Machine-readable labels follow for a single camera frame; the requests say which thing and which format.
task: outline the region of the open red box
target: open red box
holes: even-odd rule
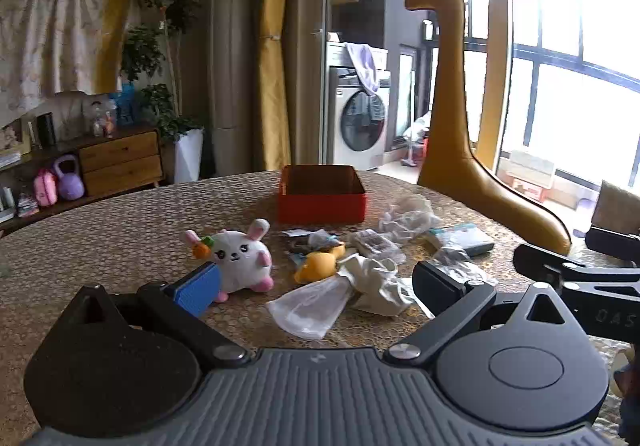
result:
[[[367,194],[353,166],[287,165],[278,189],[278,220],[284,224],[358,224]]]

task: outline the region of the giraffe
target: giraffe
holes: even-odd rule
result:
[[[440,50],[429,146],[418,184],[463,202],[507,226],[527,242],[563,255],[571,236],[542,204],[505,185],[474,156],[466,121],[463,0],[404,0],[408,10],[434,10]]]

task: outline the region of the giraffe neck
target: giraffe neck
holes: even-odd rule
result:
[[[440,24],[440,44],[430,133],[437,145],[434,151],[455,150],[468,153],[470,156],[463,58],[464,11],[465,5],[462,0],[448,8],[436,10]]]

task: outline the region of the pink foot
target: pink foot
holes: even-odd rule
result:
[[[266,293],[271,289],[273,289],[273,279],[271,277],[266,277],[265,279],[260,280],[260,282],[251,286],[251,290],[255,291],[256,293]]]
[[[227,301],[228,299],[229,299],[228,293],[225,293],[224,291],[220,291],[214,301],[217,303],[222,303],[224,301]]]

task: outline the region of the purple kettlebell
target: purple kettlebell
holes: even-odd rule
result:
[[[74,171],[64,173],[60,170],[60,163],[64,161],[74,162]],[[68,201],[75,201],[84,195],[84,184],[80,179],[78,159],[71,153],[61,155],[53,163],[53,171],[58,176],[58,193],[60,197]]]

